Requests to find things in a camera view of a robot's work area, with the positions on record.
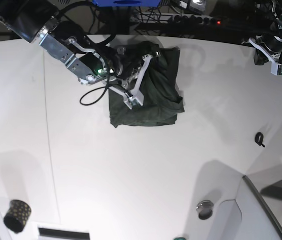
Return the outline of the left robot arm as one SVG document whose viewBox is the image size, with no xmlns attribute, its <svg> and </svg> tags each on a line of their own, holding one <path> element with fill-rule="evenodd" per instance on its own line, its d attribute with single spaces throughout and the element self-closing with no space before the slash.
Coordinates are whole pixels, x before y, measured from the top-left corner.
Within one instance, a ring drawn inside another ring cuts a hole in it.
<svg viewBox="0 0 282 240">
<path fill-rule="evenodd" d="M 282 0 L 167 0 L 135 8 L 130 22 L 140 35 L 251 47 L 254 65 L 282 77 Z"/>
</svg>

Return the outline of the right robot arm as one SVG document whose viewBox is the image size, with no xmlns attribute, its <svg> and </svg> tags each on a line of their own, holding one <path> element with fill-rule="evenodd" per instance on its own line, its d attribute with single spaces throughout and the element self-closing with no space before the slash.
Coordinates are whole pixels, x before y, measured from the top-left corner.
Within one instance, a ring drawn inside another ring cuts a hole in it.
<svg viewBox="0 0 282 240">
<path fill-rule="evenodd" d="M 78 7 L 98 11 L 110 26 L 110 35 L 93 41 L 67 13 Z M 148 41 L 112 48 L 110 43 L 121 30 L 118 15 L 108 7 L 84 0 L 58 9 L 47 0 L 0 0 L 0 23 L 28 43 L 38 44 L 63 63 L 82 85 L 103 83 L 102 90 L 113 90 L 133 100 L 142 96 L 140 88 L 150 64 L 161 55 Z"/>
</svg>

